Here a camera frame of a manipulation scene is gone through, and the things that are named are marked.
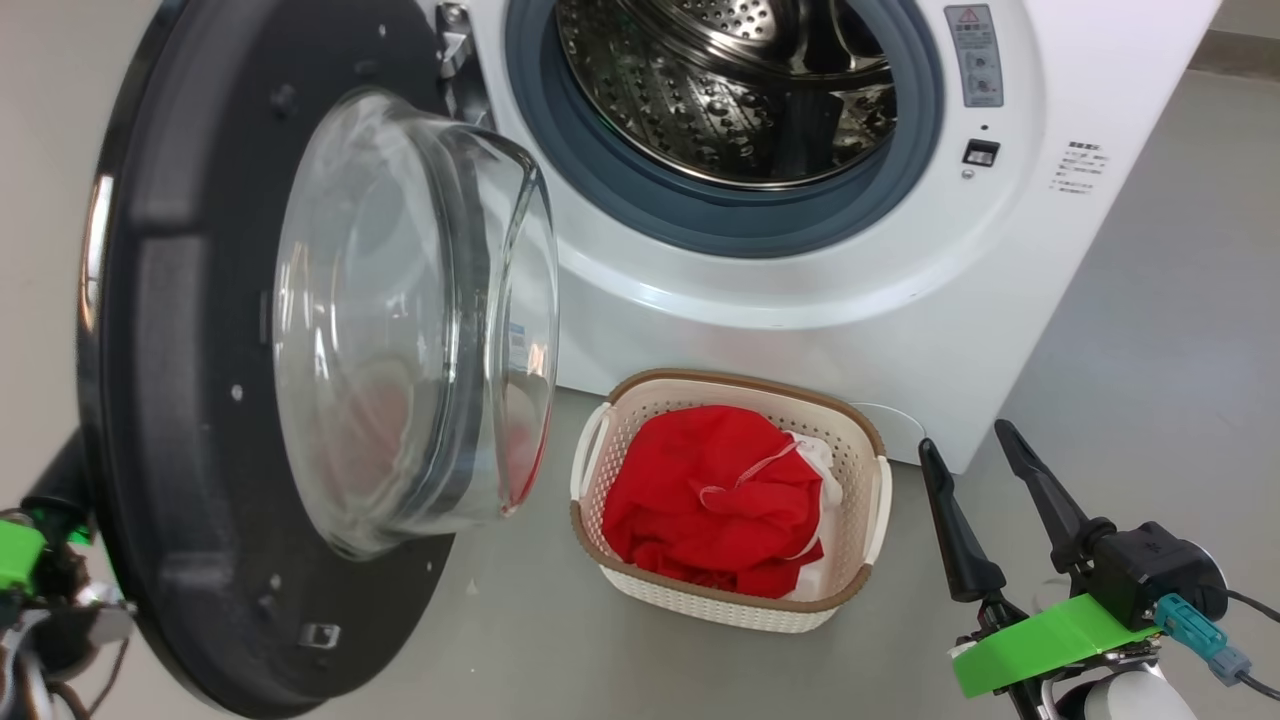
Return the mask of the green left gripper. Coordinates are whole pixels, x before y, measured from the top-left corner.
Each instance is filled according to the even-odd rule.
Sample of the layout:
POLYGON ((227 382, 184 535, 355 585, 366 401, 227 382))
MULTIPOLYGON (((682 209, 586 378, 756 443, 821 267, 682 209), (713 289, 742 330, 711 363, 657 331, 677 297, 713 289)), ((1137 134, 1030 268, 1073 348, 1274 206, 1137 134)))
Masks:
POLYGON ((101 696, 119 682, 136 606, 91 577, 93 497, 74 429, 20 501, 3 511, 3 694, 72 696, 70 683, 115 647, 101 696))

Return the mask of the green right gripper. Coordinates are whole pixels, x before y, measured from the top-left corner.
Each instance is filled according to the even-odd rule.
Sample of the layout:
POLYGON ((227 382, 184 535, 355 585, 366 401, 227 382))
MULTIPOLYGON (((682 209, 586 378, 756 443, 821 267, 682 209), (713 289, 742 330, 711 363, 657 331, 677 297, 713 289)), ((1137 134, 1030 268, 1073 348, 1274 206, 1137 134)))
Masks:
MULTIPOLYGON (((1030 443, 1006 419, 995 433, 1036 505, 1055 571, 1091 573, 1096 544, 1117 532, 1089 518, 1030 443)), ((1166 680, 1155 667, 1155 603, 1142 597, 1137 621, 1115 618, 1093 594, 1028 615, 1002 594, 1006 578, 989 561, 955 498, 955 479, 933 439, 918 445, 950 597, 978 602, 978 632, 957 639, 951 667, 963 694, 1002 694, 1020 719, 1164 719, 1166 680)))

